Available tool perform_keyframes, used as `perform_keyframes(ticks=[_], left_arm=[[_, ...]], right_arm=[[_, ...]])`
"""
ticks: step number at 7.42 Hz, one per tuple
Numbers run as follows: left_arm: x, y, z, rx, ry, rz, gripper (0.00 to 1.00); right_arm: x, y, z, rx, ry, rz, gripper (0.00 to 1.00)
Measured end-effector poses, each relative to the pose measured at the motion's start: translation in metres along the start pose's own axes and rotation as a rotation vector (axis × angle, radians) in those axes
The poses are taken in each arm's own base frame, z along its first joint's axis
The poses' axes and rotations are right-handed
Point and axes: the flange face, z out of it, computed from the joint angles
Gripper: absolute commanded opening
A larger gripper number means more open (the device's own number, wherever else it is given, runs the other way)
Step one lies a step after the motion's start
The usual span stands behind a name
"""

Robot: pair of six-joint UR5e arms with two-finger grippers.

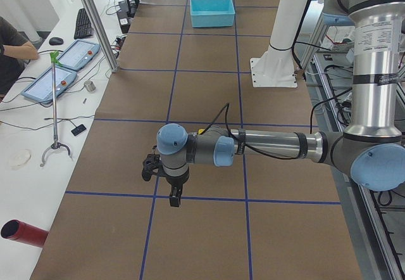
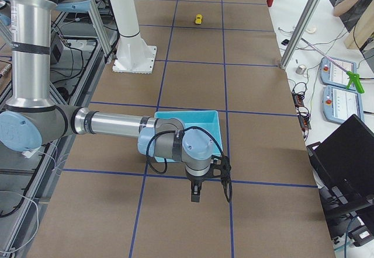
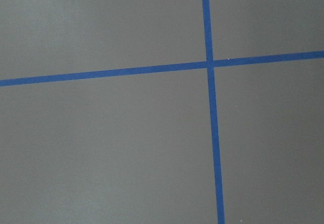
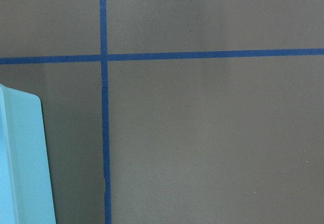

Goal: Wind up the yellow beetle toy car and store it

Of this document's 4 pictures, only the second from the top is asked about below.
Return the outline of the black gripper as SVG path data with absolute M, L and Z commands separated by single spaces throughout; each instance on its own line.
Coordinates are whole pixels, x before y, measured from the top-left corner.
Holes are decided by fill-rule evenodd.
M 191 202 L 199 202 L 202 183 L 207 179 L 210 179 L 210 177 L 208 175 L 194 176 L 189 173 L 186 175 L 186 177 L 191 182 Z

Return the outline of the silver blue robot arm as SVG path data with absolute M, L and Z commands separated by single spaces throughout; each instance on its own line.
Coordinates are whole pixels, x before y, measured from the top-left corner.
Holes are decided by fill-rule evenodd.
M 50 97 L 51 11 L 87 12 L 91 0 L 9 0 L 12 31 L 12 97 L 1 114 L 1 142 L 28 151 L 68 135 L 136 137 L 138 151 L 183 162 L 191 181 L 191 200 L 213 176 L 213 138 L 177 118 L 100 113 L 55 104 Z

